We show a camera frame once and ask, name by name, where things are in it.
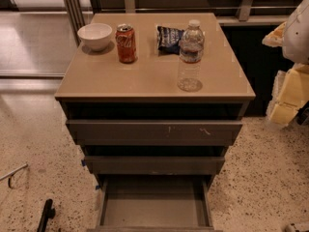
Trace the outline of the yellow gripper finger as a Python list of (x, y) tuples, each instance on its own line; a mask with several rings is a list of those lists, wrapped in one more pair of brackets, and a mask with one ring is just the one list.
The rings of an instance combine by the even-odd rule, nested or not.
[(283, 22), (262, 39), (262, 44), (270, 47), (282, 46), (286, 23)]
[(294, 64), (274, 78), (272, 99), (267, 107), (267, 119), (276, 125), (288, 126), (309, 102), (309, 65)]

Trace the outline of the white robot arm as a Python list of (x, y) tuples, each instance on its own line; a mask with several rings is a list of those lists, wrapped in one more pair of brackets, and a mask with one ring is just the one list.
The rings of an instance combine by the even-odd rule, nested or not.
[(285, 127), (309, 102), (309, 0), (303, 0), (286, 22), (263, 38), (262, 44), (280, 46), (283, 57), (294, 63), (275, 76), (267, 107), (267, 119)]

